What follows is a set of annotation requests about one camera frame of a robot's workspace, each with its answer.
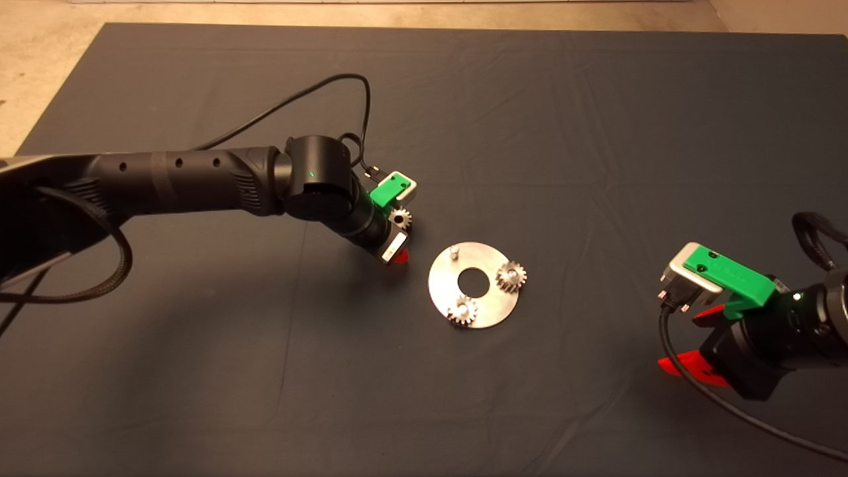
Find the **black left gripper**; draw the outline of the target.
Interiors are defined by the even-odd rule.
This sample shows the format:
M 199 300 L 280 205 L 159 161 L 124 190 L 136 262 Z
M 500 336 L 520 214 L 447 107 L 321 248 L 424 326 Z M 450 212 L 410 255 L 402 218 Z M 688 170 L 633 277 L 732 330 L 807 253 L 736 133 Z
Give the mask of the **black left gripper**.
M 351 213 L 351 242 L 384 264 L 406 264 L 408 233 L 394 225 L 372 202 L 360 202 Z

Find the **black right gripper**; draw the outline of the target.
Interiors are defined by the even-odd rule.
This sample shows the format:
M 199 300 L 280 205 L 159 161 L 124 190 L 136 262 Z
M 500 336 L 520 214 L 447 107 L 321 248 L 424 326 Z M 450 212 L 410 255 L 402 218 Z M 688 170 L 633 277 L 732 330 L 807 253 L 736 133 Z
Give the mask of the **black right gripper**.
M 741 398 L 766 401 L 791 372 L 823 366 L 814 332 L 820 295 L 819 289 L 776 293 L 762 308 L 724 322 L 725 307 L 712 306 L 692 317 L 692 323 L 719 323 L 702 353 L 686 351 L 676 358 L 704 386 L 730 387 Z M 667 374 L 682 376 L 668 357 L 657 364 Z

